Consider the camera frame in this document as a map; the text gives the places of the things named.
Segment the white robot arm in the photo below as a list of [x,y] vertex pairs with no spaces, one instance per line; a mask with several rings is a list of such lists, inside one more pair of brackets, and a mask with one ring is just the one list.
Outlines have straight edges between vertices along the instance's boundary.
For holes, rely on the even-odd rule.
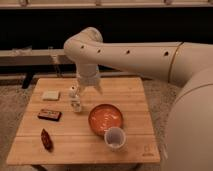
[[66,40],[64,53],[84,86],[97,81],[100,65],[180,86],[167,121],[162,171],[213,171],[213,45],[105,43],[88,27]]

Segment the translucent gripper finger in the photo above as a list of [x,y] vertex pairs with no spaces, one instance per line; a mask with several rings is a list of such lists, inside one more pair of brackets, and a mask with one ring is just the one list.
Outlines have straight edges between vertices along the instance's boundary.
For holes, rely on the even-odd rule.
[[81,84],[78,85],[78,95],[79,96],[82,95],[82,93],[84,92],[84,89],[85,89],[84,85],[81,85]]
[[102,94],[102,88],[101,88],[100,83],[97,83],[97,84],[95,85],[95,89],[96,89],[100,94]]

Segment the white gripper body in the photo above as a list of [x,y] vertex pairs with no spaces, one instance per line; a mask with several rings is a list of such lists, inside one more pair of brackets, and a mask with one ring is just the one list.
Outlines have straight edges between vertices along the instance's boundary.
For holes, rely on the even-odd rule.
[[80,85],[97,85],[100,74],[96,64],[76,64],[76,76]]

